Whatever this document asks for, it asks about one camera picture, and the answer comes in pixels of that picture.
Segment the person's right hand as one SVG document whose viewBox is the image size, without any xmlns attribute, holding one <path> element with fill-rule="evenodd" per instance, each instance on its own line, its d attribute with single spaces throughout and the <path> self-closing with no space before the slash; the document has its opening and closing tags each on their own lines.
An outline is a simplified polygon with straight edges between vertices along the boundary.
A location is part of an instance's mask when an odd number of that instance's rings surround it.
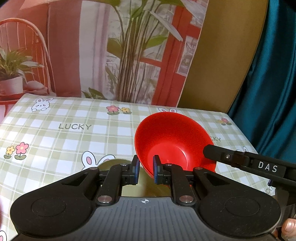
<svg viewBox="0 0 296 241">
<path fill-rule="evenodd" d="M 296 238 L 296 219 L 288 218 L 282 225 L 280 232 L 275 230 L 273 235 L 277 240 L 293 241 Z"/>
</svg>

